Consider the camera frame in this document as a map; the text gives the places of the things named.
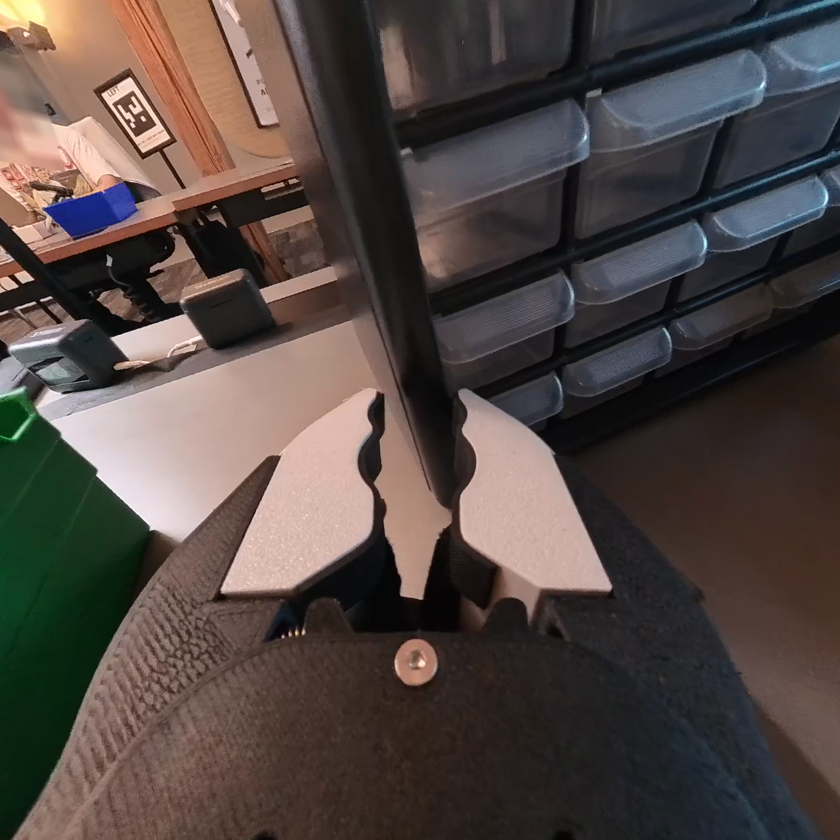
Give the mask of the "black stand pole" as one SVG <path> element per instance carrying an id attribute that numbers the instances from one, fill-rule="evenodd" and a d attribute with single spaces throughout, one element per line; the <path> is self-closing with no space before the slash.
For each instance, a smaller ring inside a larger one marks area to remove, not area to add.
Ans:
<path id="1" fill-rule="evenodd" d="M 96 323 L 101 329 L 105 329 L 107 323 L 102 321 L 99 314 L 92 311 L 81 299 L 70 292 L 56 277 L 55 273 L 48 268 L 36 253 L 15 233 L 15 231 L 2 219 L 1 220 L 1 246 L 7 253 L 10 262 L 2 264 L 2 275 L 10 276 L 20 270 L 29 274 L 33 282 L 28 283 L 29 287 L 37 282 L 46 289 L 47 295 L 54 298 L 66 311 L 67 315 L 75 320 L 90 320 Z"/>

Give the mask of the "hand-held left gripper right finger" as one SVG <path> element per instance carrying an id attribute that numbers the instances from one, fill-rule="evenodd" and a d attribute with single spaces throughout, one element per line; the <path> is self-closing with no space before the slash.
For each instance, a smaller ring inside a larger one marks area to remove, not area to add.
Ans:
<path id="1" fill-rule="evenodd" d="M 451 582 L 476 631 L 519 601 L 536 624 L 552 596 L 607 597 L 613 583 L 557 458 L 527 425 L 470 390 L 454 402 Z"/>

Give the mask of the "marker tag sign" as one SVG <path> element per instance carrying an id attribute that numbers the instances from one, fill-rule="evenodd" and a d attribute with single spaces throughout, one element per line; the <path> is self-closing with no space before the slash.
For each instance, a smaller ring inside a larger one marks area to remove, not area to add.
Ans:
<path id="1" fill-rule="evenodd" d="M 160 110 L 130 68 L 93 89 L 142 160 L 158 154 L 181 188 L 186 188 L 167 150 L 177 143 Z"/>

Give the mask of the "green plastic bin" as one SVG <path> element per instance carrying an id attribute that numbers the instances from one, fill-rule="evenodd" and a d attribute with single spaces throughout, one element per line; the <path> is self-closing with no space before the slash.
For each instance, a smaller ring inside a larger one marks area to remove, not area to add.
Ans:
<path id="1" fill-rule="evenodd" d="M 1 401 L 2 824 L 53 770 L 128 611 L 150 528 L 38 414 Z"/>

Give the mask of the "black drawer cabinet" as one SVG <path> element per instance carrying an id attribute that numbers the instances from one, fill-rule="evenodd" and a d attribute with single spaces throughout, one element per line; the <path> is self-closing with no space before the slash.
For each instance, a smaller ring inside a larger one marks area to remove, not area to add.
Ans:
<path id="1" fill-rule="evenodd" d="M 453 468 L 454 394 L 403 178 L 371 2 L 270 2 L 245 11 L 252 45 L 360 341 L 438 490 Z"/>

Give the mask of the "dark grey case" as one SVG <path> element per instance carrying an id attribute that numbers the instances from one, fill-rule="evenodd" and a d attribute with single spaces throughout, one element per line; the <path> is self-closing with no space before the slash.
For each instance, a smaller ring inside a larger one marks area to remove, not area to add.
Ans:
<path id="1" fill-rule="evenodd" d="M 29 373 L 57 393 L 108 386 L 118 375 L 115 366 L 128 361 L 112 338 L 88 319 L 37 329 L 7 348 Z"/>
<path id="2" fill-rule="evenodd" d="M 183 313 L 211 350 L 222 350 L 277 327 L 247 269 L 234 269 L 186 287 Z"/>

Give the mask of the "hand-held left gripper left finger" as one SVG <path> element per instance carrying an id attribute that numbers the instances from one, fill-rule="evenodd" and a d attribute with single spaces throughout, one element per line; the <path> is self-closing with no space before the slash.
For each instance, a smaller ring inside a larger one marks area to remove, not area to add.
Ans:
<path id="1" fill-rule="evenodd" d="M 280 454 L 220 588 L 224 597 L 314 595 L 384 533 L 385 400 L 365 388 L 305 428 Z"/>

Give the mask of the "background wooden desk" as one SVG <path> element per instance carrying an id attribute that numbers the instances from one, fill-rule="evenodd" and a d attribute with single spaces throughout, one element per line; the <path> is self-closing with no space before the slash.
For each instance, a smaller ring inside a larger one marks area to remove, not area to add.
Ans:
<path id="1" fill-rule="evenodd" d="M 85 237 L 73 238 L 54 225 L 41 238 L 26 238 L 24 243 L 45 264 L 52 264 L 90 250 L 175 225 L 176 214 L 172 202 L 161 196 L 139 205 L 136 213 L 115 225 Z"/>
<path id="2" fill-rule="evenodd" d="M 167 200 L 174 211 L 182 213 L 204 206 L 221 206 L 221 202 L 239 196 L 263 196 L 275 187 L 299 186 L 298 168 L 293 161 L 273 164 L 259 171 L 239 167 L 208 175 L 187 188 L 170 193 Z"/>

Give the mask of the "blue plastic bin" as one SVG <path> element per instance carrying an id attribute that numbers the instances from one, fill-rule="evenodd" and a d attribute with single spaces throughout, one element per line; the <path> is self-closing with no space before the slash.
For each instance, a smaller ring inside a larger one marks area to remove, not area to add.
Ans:
<path id="1" fill-rule="evenodd" d="M 51 204 L 44 212 L 70 237 L 83 238 L 127 220 L 138 212 L 138 205 L 128 185 L 121 182 Z"/>

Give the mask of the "black office chair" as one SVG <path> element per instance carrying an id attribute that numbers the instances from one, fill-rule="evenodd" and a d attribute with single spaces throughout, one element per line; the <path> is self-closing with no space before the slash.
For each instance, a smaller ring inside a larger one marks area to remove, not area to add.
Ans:
<path id="1" fill-rule="evenodd" d="M 108 310 L 99 301 L 107 288 L 116 288 L 142 317 L 142 324 L 162 322 L 180 316 L 177 303 L 165 302 L 152 287 L 151 279 L 160 275 L 155 266 L 173 256 L 175 239 L 166 227 L 112 243 L 107 248 L 88 251 L 74 258 L 67 276 L 78 296 L 102 321 L 108 335 L 120 335 L 138 329 L 140 322 Z"/>

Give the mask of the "light wooden poster board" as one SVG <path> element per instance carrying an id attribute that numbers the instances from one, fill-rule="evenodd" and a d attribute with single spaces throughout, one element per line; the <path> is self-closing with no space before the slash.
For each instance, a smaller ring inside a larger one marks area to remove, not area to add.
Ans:
<path id="1" fill-rule="evenodd" d="M 233 142 L 242 151 L 261 159 L 291 157 L 288 144 L 278 126 L 261 128 L 256 124 L 245 124 L 237 128 Z"/>

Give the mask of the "wooden support post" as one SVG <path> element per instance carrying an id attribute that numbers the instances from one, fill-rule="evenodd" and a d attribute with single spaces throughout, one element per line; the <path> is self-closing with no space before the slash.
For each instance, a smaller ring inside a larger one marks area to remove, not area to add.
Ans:
<path id="1" fill-rule="evenodd" d="M 200 175 L 245 177 L 203 103 L 158 2 L 108 1 Z"/>

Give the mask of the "rows of clear cabinet drawers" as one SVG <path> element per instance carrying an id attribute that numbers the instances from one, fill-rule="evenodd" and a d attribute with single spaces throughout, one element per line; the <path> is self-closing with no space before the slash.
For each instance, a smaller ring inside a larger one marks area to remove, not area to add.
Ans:
<path id="1" fill-rule="evenodd" d="M 437 350 L 572 451 L 838 334 L 838 2 L 371 2 Z"/>

